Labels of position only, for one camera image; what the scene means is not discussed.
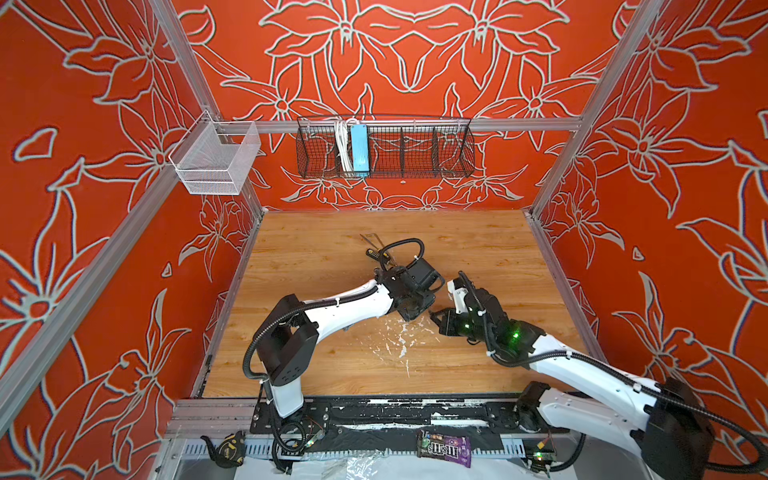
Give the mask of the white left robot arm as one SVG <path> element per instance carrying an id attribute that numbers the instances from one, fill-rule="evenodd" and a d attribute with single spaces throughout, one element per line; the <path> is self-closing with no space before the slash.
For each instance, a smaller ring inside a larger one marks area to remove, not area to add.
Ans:
<path id="1" fill-rule="evenodd" d="M 304 405 L 301 376 L 315 349 L 330 335 L 354 324 L 392 313 L 410 322 L 435 302 L 444 277 L 425 259 L 405 266 L 377 268 L 367 283 L 319 300 L 281 298 L 253 334 L 242 361 L 246 378 L 265 385 L 279 418 Z"/>

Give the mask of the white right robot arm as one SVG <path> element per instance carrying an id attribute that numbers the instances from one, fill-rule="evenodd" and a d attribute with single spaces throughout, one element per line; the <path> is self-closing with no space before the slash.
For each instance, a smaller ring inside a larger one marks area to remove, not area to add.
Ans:
<path id="1" fill-rule="evenodd" d="M 767 448 L 755 434 L 700 406 L 684 383 L 638 377 L 583 354 L 543 329 L 507 316 L 485 289 L 449 286 L 453 307 L 433 312 L 440 334 L 482 343 L 487 355 L 507 368 L 523 367 L 577 391 L 566 394 L 543 383 L 525 390 L 518 404 L 521 427 L 540 424 L 576 431 L 611 443 L 643 460 L 663 479 L 701 479 L 708 471 L 734 475 L 767 469 Z M 746 464 L 710 461 L 713 425 L 740 435 L 756 451 Z"/>

